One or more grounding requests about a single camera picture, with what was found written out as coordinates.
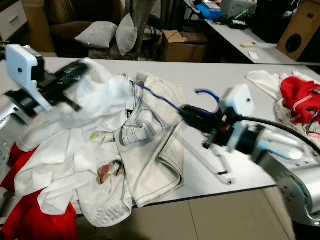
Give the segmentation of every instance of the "desk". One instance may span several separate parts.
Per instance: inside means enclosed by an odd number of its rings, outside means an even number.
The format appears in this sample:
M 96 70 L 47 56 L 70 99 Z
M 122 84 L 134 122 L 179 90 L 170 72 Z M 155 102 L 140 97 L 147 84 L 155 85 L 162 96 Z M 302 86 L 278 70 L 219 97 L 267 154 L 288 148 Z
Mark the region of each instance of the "desk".
M 75 61 L 71 58 L 46 58 L 46 68 L 55 72 L 66 64 Z M 221 96 L 227 88 L 237 84 L 248 84 L 255 103 L 254 117 L 275 121 L 273 104 L 274 100 L 251 82 L 245 79 L 245 75 L 250 71 L 266 70 L 270 74 L 290 74 L 293 70 L 298 70 L 316 81 L 320 81 L 320 76 L 305 66 L 292 65 L 262 65 L 262 64 L 211 64 L 211 63 L 170 63 L 170 62 L 143 62 L 143 61 L 116 61 L 116 60 L 96 60 L 105 66 L 113 75 L 127 73 L 134 78 L 138 71 L 149 72 L 172 83 L 180 84 L 183 87 L 187 104 L 212 111 L 216 106 L 213 99 L 207 95 L 196 95 L 194 89 L 211 89 Z M 14 88 L 9 77 L 6 75 L 5 62 L 0 63 L 1 93 Z M 190 143 L 207 159 L 207 165 L 219 169 L 218 161 L 209 151 L 201 147 L 202 136 L 195 135 L 192 128 L 186 128 L 183 138 Z M 267 188 L 274 186 L 275 182 L 263 172 L 263 170 L 248 160 L 248 157 L 239 152 L 225 153 L 223 149 L 218 149 L 225 155 L 230 166 L 228 177 L 233 178 L 232 185 L 222 184 L 208 170 L 208 166 L 202 165 L 188 149 L 184 149 L 184 182 L 183 186 L 161 199 L 159 203 L 183 201 L 186 199 L 202 198 L 213 195 L 221 195 L 230 192 L 240 192 L 252 189 Z M 3 216 L 0 224 L 4 223 L 6 216 Z
M 200 13 L 200 11 L 191 4 L 193 2 L 192 0 L 183 1 L 196 14 Z M 226 25 L 212 23 L 210 20 L 205 20 L 205 22 L 254 64 L 320 66 L 320 63 L 297 62 L 292 60 L 290 57 L 279 51 L 276 48 L 276 44 L 266 43 L 250 29 L 238 30 L 232 29 Z M 256 43 L 257 47 L 245 48 L 240 45 L 241 43 Z M 257 52 L 259 59 L 252 59 L 249 52 Z

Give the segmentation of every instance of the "tiled floor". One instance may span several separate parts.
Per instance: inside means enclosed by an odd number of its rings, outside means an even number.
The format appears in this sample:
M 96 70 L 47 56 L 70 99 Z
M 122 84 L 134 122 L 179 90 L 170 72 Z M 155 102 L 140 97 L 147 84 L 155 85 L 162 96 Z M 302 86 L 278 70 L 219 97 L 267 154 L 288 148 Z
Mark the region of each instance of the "tiled floor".
M 294 240 L 283 207 L 270 188 L 133 209 L 112 227 L 91 227 L 84 217 L 77 225 L 80 240 Z

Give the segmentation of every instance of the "pillow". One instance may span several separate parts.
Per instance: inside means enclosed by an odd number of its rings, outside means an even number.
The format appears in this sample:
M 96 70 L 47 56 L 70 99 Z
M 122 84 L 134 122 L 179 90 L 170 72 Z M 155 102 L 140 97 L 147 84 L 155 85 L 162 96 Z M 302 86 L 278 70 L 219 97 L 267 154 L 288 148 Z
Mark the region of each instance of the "pillow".
M 109 21 L 96 21 L 75 40 L 83 45 L 97 49 L 107 49 L 117 31 L 117 25 Z
M 130 52 L 137 41 L 137 28 L 128 13 L 120 22 L 115 34 L 116 43 L 122 56 Z

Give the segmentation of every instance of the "speaker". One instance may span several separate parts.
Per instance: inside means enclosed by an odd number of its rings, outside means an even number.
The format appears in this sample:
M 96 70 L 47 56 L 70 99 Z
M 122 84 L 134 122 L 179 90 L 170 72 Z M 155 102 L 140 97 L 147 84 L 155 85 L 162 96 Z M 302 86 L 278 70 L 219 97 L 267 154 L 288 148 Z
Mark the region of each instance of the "speaker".
M 297 62 L 320 63 L 320 0 L 303 0 L 277 48 Z

